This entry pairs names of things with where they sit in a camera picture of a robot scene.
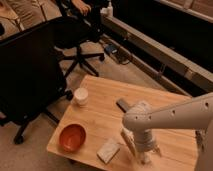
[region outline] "chair leg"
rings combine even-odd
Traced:
[[[66,99],[67,100],[72,100],[73,98],[73,94],[72,94],[72,91],[71,90],[67,90],[65,92],[63,92],[60,97],[63,97],[63,96],[66,96]]]
[[[90,69],[96,77],[99,77],[99,73],[87,61],[83,60],[82,64],[84,64],[88,69]]]
[[[76,55],[73,55],[73,56],[64,56],[63,60],[67,60],[67,61],[76,60]]]
[[[68,68],[67,72],[65,73],[65,78],[70,74],[70,72],[73,71],[73,69],[76,67],[76,65],[78,64],[78,60],[74,60],[72,65]]]
[[[13,140],[15,144],[18,145],[18,144],[21,144],[24,142],[24,138],[23,138],[22,134],[23,134],[24,130],[26,129],[26,127],[28,126],[28,124],[29,124],[29,122],[26,122],[25,124],[21,125],[21,127],[19,128],[19,130]]]
[[[79,61],[79,66],[80,66],[80,68],[83,68],[82,61]]]
[[[10,122],[10,120],[7,117],[6,118],[0,117],[0,126],[4,126],[8,122]]]
[[[104,57],[104,53],[95,53],[95,54],[83,54],[84,59],[94,58],[94,57]]]
[[[47,115],[50,119],[52,119],[56,124],[59,123],[59,119],[56,118],[49,110],[45,109],[44,114]]]

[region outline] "chair wheel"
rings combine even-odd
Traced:
[[[67,99],[67,100],[72,100],[72,98],[73,98],[73,94],[72,94],[72,92],[69,92],[69,93],[66,95],[66,99]]]
[[[24,142],[23,136],[19,136],[18,138],[14,139],[14,143],[15,143],[16,145],[22,144],[23,142]]]
[[[101,56],[99,57],[99,60],[100,60],[101,62],[104,61],[104,59],[105,59],[104,55],[101,55]]]

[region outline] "person's hand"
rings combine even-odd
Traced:
[[[73,5],[81,12],[82,15],[86,16],[91,11],[91,7],[84,3],[82,0],[71,0]]]

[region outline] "person's leg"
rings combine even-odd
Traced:
[[[37,25],[43,21],[43,17],[38,4],[32,2],[32,0],[6,1],[17,13],[25,29]]]

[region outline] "white bottle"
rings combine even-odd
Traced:
[[[102,8],[101,9],[101,15],[108,16],[108,9],[107,8]]]
[[[113,17],[113,6],[111,0],[109,0],[109,5],[107,7],[108,10],[108,17]]]

